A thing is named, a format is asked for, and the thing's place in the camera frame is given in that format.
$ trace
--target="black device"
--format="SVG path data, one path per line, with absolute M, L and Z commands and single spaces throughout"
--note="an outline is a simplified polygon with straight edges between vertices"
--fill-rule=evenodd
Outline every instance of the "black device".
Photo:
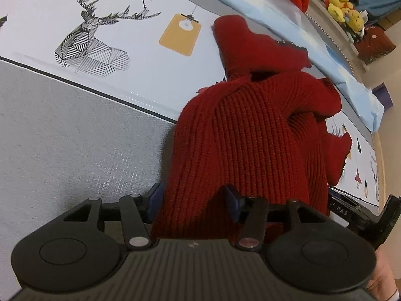
M 364 289 L 376 265 L 372 245 L 308 205 L 270 204 L 226 185 L 219 193 L 243 223 L 234 245 L 152 241 L 144 223 L 155 220 L 163 193 L 155 184 L 118 203 L 89 198 L 22 239 L 11 265 L 23 289 L 12 300 L 374 300 Z M 124 244 L 104 233 L 105 221 L 121 221 Z M 355 222 L 366 233 L 380 220 Z M 285 233 L 264 244 L 266 223 L 283 223 Z

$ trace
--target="wooden edge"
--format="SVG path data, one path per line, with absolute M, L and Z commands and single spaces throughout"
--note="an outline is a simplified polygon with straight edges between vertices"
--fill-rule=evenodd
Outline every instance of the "wooden edge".
M 386 193 L 386 175 L 384 172 L 383 153 L 381 148 L 380 136 L 378 132 L 372 134 L 372 139 L 377 162 L 378 191 L 379 191 L 378 206 L 379 206 L 379 211 L 382 211 L 384 205 L 386 204 L 388 195 Z

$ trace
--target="geometric deer print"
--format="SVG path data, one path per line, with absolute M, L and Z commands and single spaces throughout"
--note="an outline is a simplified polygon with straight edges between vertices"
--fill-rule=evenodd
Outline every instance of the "geometric deer print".
M 105 77 L 119 70 L 127 70 L 130 63 L 128 53 L 110 47 L 95 37 L 95 32 L 101 25 L 112 25 L 119 19 L 144 20 L 160 14 L 146 16 L 149 12 L 143 0 L 144 9 L 140 13 L 129 16 L 130 6 L 124 12 L 109 14 L 105 17 L 95 16 L 95 4 L 88 0 L 78 0 L 85 9 L 81 12 L 84 22 L 75 28 L 55 50 L 56 61 L 64 66 L 76 68 L 77 72 L 85 72 L 95 76 Z

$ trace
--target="beige wall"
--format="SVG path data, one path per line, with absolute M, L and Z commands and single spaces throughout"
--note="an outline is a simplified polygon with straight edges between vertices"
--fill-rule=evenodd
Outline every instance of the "beige wall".
M 379 128 L 386 194 L 401 195 L 401 22 L 386 31 L 388 37 L 398 45 L 389 55 L 374 61 L 362 75 L 368 87 L 385 83 L 394 107 L 384 113 Z M 391 260 L 396 278 L 401 278 L 401 219 L 384 244 Z

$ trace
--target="silver screw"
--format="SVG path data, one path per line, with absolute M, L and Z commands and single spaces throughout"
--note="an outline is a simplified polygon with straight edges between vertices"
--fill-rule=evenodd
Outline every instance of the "silver screw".
M 238 244 L 243 248 L 255 248 L 259 245 L 259 241 L 254 238 L 242 238 Z
M 130 244 L 134 247 L 144 247 L 149 243 L 149 239 L 144 236 L 136 236 L 134 238 L 130 238 Z

